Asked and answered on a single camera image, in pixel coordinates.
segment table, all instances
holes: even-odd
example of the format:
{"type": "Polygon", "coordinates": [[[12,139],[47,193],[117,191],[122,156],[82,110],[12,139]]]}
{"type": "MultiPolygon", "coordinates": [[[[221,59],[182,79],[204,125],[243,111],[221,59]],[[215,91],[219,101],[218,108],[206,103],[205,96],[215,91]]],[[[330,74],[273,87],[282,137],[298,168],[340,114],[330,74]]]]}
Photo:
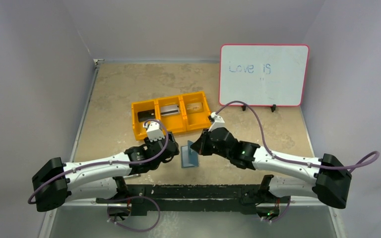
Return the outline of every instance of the table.
{"type": "MultiPolygon", "coordinates": [[[[218,102],[219,64],[216,63],[104,63],[92,91],[78,141],[75,162],[112,156],[136,141],[132,131],[132,102],[204,91],[211,111],[218,102]]],[[[299,107],[255,108],[270,149],[312,157],[309,136],[299,107]]],[[[260,130],[251,111],[228,107],[220,115],[238,140],[261,144],[260,130]]],[[[196,141],[201,130],[175,135],[179,146],[196,141]]],[[[180,155],[155,171],[128,178],[128,184],[258,184],[268,171],[242,170],[219,156],[199,156],[199,167],[181,168],[180,155]]]]}

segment wire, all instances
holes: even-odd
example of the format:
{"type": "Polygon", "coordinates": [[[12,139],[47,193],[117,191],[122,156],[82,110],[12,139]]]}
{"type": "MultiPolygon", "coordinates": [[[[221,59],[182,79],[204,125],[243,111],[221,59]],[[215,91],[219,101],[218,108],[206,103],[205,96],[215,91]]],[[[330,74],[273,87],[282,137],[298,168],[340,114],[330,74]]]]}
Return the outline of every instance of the wire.
{"type": "Polygon", "coordinates": [[[363,166],[366,166],[366,165],[369,165],[371,163],[373,163],[374,161],[376,161],[378,158],[379,158],[379,151],[373,151],[373,152],[370,152],[369,154],[367,154],[366,156],[364,156],[361,160],[359,160],[355,165],[349,165],[349,166],[325,166],[325,165],[316,165],[316,164],[311,164],[311,163],[306,163],[306,162],[299,162],[299,161],[293,161],[293,160],[287,160],[287,159],[284,159],[282,157],[279,157],[275,154],[272,153],[272,151],[268,148],[268,146],[266,145],[266,142],[265,142],[265,135],[263,133],[263,127],[262,127],[262,124],[260,123],[260,119],[259,119],[259,116],[256,114],[256,112],[253,110],[253,108],[251,106],[249,106],[248,104],[242,102],[242,101],[231,101],[227,104],[225,104],[224,106],[222,106],[217,112],[216,114],[219,114],[220,111],[222,111],[225,107],[227,107],[228,105],[232,104],[232,103],[240,103],[240,104],[243,104],[244,106],[246,106],[247,108],[249,108],[252,113],[254,114],[254,116],[256,117],[256,120],[257,120],[257,123],[259,124],[259,128],[260,128],[260,133],[262,135],[262,143],[263,143],[263,146],[265,147],[266,151],[268,152],[268,154],[270,154],[273,158],[279,160],[279,161],[282,161],[282,162],[287,162],[287,163],[291,163],[291,164],[297,164],[297,165],[305,165],[305,166],[308,166],[308,167],[316,167],[316,168],[320,168],[320,169],[327,169],[327,170],[348,170],[350,169],[350,173],[353,172],[356,168],[360,168],[360,167],[363,167],[363,166]]]}
{"type": "Polygon", "coordinates": [[[109,219],[107,220],[107,222],[112,222],[112,223],[114,223],[115,225],[117,225],[117,226],[119,226],[119,227],[122,227],[122,228],[125,228],[126,230],[129,230],[129,231],[132,231],[132,232],[147,232],[147,231],[153,229],[154,227],[156,227],[157,224],[158,224],[158,222],[160,221],[160,218],[161,218],[161,210],[160,210],[160,206],[158,206],[158,204],[157,204],[153,199],[151,199],[151,198],[149,198],[149,197],[146,197],[146,196],[133,196],[133,197],[123,198],[123,199],[112,199],[112,200],[109,200],[109,201],[111,201],[111,202],[123,202],[123,201],[127,201],[127,200],[129,200],[129,199],[135,199],[135,198],[143,198],[143,199],[146,199],[146,200],[152,202],[152,203],[155,205],[155,207],[157,208],[157,214],[158,214],[158,215],[157,215],[157,220],[155,221],[155,223],[154,223],[151,227],[146,228],[146,229],[136,229],[136,228],[131,228],[131,227],[127,227],[127,226],[125,226],[125,225],[122,225],[122,224],[116,222],[114,219],[111,219],[111,218],[110,218],[109,208],[107,208],[107,217],[109,218],[109,219]]]}
{"type": "MultiPolygon", "coordinates": [[[[127,164],[127,165],[136,165],[136,164],[143,164],[143,163],[147,163],[147,162],[150,162],[150,161],[153,161],[155,159],[157,159],[157,157],[159,157],[167,148],[167,144],[169,143],[169,139],[168,139],[168,133],[167,133],[167,128],[164,126],[164,124],[161,122],[161,121],[157,121],[155,119],[148,119],[144,122],[144,124],[147,124],[149,121],[154,121],[154,122],[157,122],[160,124],[161,128],[163,128],[163,130],[166,132],[166,142],[164,143],[164,146],[163,148],[161,149],[160,152],[158,152],[156,155],[154,155],[153,157],[149,158],[149,159],[146,159],[146,160],[142,160],[142,161],[119,161],[119,160],[114,160],[114,161],[111,161],[111,163],[113,164],[127,164]]],[[[97,166],[97,165],[105,165],[105,164],[110,164],[110,161],[101,161],[101,162],[95,162],[95,163],[90,163],[90,164],[87,164],[87,165],[82,165],[82,166],[78,166],[75,168],[75,170],[82,170],[82,169],[85,169],[85,168],[88,168],[88,167],[92,167],[92,166],[97,166]]],[[[36,194],[42,190],[45,186],[49,185],[50,183],[52,183],[53,181],[59,179],[60,177],[62,176],[65,176],[65,175],[68,175],[70,173],[73,173],[73,170],[67,170],[65,172],[62,172],[56,176],[54,176],[53,178],[49,179],[48,181],[46,181],[45,183],[43,183],[42,185],[40,185],[34,192],[33,194],[31,194],[31,196],[28,198],[28,204],[36,204],[36,201],[32,201],[32,199],[36,196],[36,194]]]]}

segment orange bin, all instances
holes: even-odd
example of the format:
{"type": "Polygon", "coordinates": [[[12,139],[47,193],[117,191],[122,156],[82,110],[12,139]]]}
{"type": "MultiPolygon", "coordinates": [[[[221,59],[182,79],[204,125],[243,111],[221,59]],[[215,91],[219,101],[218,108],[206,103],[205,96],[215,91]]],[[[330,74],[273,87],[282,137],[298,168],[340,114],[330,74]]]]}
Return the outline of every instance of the orange bin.
{"type": "Polygon", "coordinates": [[[132,129],[136,140],[143,140],[147,134],[143,121],[139,120],[139,113],[160,120],[168,131],[173,134],[184,133],[211,126],[208,116],[211,111],[208,107],[204,92],[187,93],[172,97],[157,98],[148,101],[136,102],[131,105],[132,129]],[[161,116],[165,106],[178,105],[179,113],[176,115],[161,116]]]}

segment purple cable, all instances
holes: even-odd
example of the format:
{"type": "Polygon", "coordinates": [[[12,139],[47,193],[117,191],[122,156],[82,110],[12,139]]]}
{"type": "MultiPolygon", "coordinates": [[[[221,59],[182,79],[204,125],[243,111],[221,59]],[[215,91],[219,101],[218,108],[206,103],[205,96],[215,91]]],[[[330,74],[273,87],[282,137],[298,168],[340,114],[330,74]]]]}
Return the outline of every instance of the purple cable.
{"type": "Polygon", "coordinates": [[[291,164],[297,164],[297,165],[305,165],[305,166],[311,166],[311,167],[316,167],[316,168],[320,168],[320,169],[327,169],[327,170],[348,170],[350,169],[350,173],[353,172],[356,168],[359,168],[359,167],[363,167],[363,166],[366,166],[366,165],[369,165],[371,163],[373,163],[374,161],[376,161],[378,158],[379,158],[379,151],[373,151],[373,152],[370,152],[369,154],[367,154],[366,156],[364,156],[361,160],[359,160],[355,165],[349,165],[349,166],[325,166],[325,165],[315,165],[315,164],[308,164],[308,163],[305,163],[305,162],[299,162],[299,161],[293,161],[293,160],[287,160],[287,159],[284,159],[284,158],[281,158],[277,155],[274,155],[272,153],[272,151],[268,148],[268,146],[266,145],[266,142],[265,142],[265,135],[263,134],[263,127],[262,127],[262,124],[260,123],[260,119],[258,117],[258,115],[256,114],[256,112],[253,110],[253,108],[251,106],[249,106],[248,104],[242,102],[242,101],[231,101],[229,103],[227,103],[226,105],[222,106],[217,112],[216,114],[219,114],[220,111],[222,111],[226,106],[232,104],[232,103],[240,103],[240,104],[243,104],[244,106],[246,106],[247,108],[249,108],[252,113],[254,114],[254,116],[256,117],[256,120],[257,120],[257,123],[259,124],[259,128],[260,128],[260,133],[262,135],[262,143],[263,143],[263,146],[265,147],[266,151],[268,152],[268,154],[270,154],[273,158],[279,160],[279,161],[282,161],[282,162],[287,162],[287,163],[291,163],[291,164]]]}
{"type": "MultiPolygon", "coordinates": [[[[128,164],[128,165],[136,165],[136,164],[143,164],[143,163],[147,163],[147,162],[150,162],[152,160],[155,160],[157,157],[159,157],[167,148],[167,144],[169,143],[169,139],[168,139],[168,134],[167,134],[167,128],[161,123],[161,121],[157,121],[155,119],[148,119],[144,122],[144,124],[147,124],[149,121],[154,121],[154,122],[157,122],[160,124],[161,128],[163,128],[163,130],[166,132],[166,142],[164,143],[164,146],[163,148],[161,149],[160,152],[158,152],[155,156],[149,158],[149,159],[146,159],[146,160],[142,160],[142,161],[118,161],[118,160],[115,160],[115,161],[112,161],[113,164],[128,164]]],[[[97,166],[97,165],[105,165],[105,164],[109,164],[110,162],[109,161],[101,161],[101,162],[95,162],[95,163],[91,163],[91,164],[87,164],[87,165],[82,165],[82,166],[78,166],[75,168],[75,170],[81,170],[81,169],[85,169],[85,168],[88,168],[88,167],[91,167],[91,166],[97,166]]],[[[45,186],[49,185],[50,183],[52,183],[53,181],[59,179],[60,177],[62,176],[65,176],[67,174],[70,174],[70,173],[73,173],[72,170],[67,170],[63,173],[60,173],[56,176],[54,176],[53,178],[49,179],[48,181],[46,181],[45,183],[43,183],[42,185],[40,185],[34,192],[33,194],[28,198],[28,204],[36,204],[36,201],[32,201],[32,199],[36,196],[36,194],[42,190],[45,186]]]]}
{"type": "Polygon", "coordinates": [[[133,197],[123,198],[123,199],[113,199],[113,200],[109,200],[109,201],[112,201],[112,202],[123,202],[123,201],[128,201],[130,199],[135,199],[135,198],[146,199],[146,200],[154,203],[155,207],[157,208],[157,213],[158,213],[157,220],[155,221],[155,223],[151,227],[146,228],[146,229],[135,229],[135,228],[131,228],[131,227],[127,227],[125,225],[122,225],[122,224],[116,222],[115,220],[110,219],[109,209],[107,209],[107,217],[109,218],[108,222],[110,221],[110,222],[116,224],[117,226],[125,228],[126,230],[129,230],[129,231],[132,231],[132,232],[147,232],[147,231],[153,229],[154,227],[156,227],[158,222],[160,221],[160,218],[161,218],[161,210],[160,210],[160,207],[158,206],[158,204],[153,199],[151,199],[149,197],[146,197],[146,196],[133,196],[133,197]]]}

